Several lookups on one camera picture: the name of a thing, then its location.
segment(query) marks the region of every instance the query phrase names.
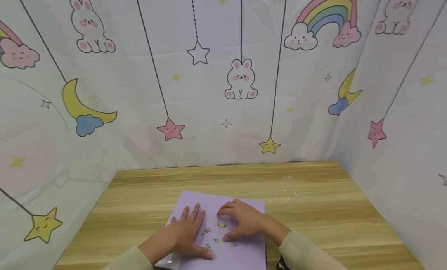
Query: pink star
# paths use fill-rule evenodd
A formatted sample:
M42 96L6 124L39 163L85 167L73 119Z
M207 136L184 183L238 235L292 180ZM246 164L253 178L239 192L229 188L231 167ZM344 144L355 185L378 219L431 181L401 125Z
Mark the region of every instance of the pink star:
M371 130L368 134L368 139L372 140L372 148L375 149L377 145L377 141L386 139L385 133L382 130L383 127L383 119L378 123L374 123L371 121Z
M174 124L170 118L166 121L164 126L159 126L157 129L165 134L165 141L168 141L171 138L183 139L182 129L185 126L182 124Z

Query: blue cloud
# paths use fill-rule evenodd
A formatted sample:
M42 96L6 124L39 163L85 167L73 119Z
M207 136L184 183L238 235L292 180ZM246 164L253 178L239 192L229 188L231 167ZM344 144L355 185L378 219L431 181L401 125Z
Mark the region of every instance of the blue cloud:
M76 133L80 137L84 137L87 134L92 134L95 131L95 128L100 128L104 125L104 122L100 118L93 117L92 115L80 115L76 121L78 123Z
M346 107L348 107L348 103L349 103L348 100L346 99L346 97L344 97L343 99L340 99L337 103L330 105L327 111L331 115L340 116L341 112L344 109L346 109Z

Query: printed fabric wall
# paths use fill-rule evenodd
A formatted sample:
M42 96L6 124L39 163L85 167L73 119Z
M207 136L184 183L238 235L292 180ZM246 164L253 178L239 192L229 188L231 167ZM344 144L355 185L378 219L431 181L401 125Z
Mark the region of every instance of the printed fabric wall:
M419 0L405 35L382 22L394 3L380 3L352 85L365 96L343 114L333 158L424 267L444 270L446 0Z

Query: pink cloud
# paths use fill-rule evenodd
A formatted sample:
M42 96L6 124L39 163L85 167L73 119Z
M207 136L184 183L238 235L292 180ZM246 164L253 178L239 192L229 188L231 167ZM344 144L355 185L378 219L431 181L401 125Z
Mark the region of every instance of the pink cloud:
M0 49L3 51L1 62L7 68L32 68L35 67L36 61L39 61L40 59L38 52L30 49L25 44L18 46L9 38L0 40Z
M362 37L362 33L359 29L351 27L351 22L347 21L341 28L340 34L336 36L333 46L335 47L348 47L351 43L357 42Z

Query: cloud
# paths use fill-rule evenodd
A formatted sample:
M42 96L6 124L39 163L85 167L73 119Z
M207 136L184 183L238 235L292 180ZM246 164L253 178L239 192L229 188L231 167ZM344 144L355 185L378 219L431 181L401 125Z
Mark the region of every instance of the cloud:
M32 68L36 66L36 62L40 59L40 55L35 50L30 49L25 44L18 46L9 38L0 39L0 49L3 53L1 62L7 68Z
M285 38L284 46L292 50L312 50L318 45L314 33L308 31L305 23L297 23L292 27L292 33Z
M76 119L78 126L76 127L76 133L80 137L84 137L87 134L92 134L95 128L100 128L104 125L103 121L98 117L93 117L92 115L80 115Z
M327 111L331 115L340 116L341 112L347 107L348 107L348 100L346 99L346 97L344 97L343 99L340 99L337 103L330 105Z
M351 28L351 22L347 21L341 28L340 34L334 40L335 47L348 47L351 43L357 42L362 37L362 33L355 26Z

